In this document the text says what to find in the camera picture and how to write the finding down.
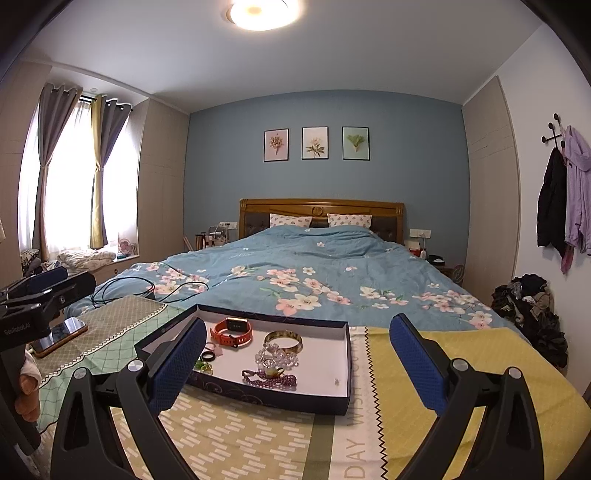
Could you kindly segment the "person's left hand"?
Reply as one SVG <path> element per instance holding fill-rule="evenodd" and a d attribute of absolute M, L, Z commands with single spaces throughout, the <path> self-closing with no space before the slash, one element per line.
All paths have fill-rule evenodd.
<path fill-rule="evenodd" d="M 25 353 L 25 360 L 19 376 L 19 394 L 15 401 L 16 412 L 27 422 L 33 423 L 40 416 L 39 384 L 40 371 L 34 358 Z"/>

